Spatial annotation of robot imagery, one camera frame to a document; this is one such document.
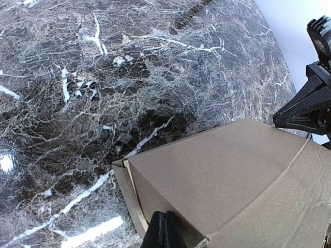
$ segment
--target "box flap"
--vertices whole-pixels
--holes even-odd
[[[176,211],[210,247],[292,247],[298,237],[319,247],[331,216],[326,161],[325,148],[249,119],[129,158],[146,219]]]
[[[122,164],[122,161],[116,161],[112,164],[118,185],[128,207],[134,227],[140,237],[144,237],[148,228],[148,223],[141,210],[137,195],[132,186],[128,169]]]

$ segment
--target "white wall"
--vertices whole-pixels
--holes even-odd
[[[331,17],[331,0],[255,0],[277,39],[297,91],[307,82],[306,65],[318,60],[307,24],[323,15]],[[326,136],[313,136],[319,144]]]

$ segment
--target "cardboard box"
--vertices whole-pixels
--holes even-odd
[[[189,247],[323,247],[331,218],[331,151],[241,120],[113,164],[143,238],[173,211]]]

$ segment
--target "dark marble tabletop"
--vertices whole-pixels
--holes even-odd
[[[253,0],[0,0],[0,247],[139,247],[112,161],[293,95]]]

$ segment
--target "black plastic mount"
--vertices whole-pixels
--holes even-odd
[[[331,129],[331,19],[314,19],[307,31],[320,61],[307,65],[307,83],[274,114],[273,121],[277,128],[324,135]]]
[[[187,248],[172,212],[153,213],[141,248]]]

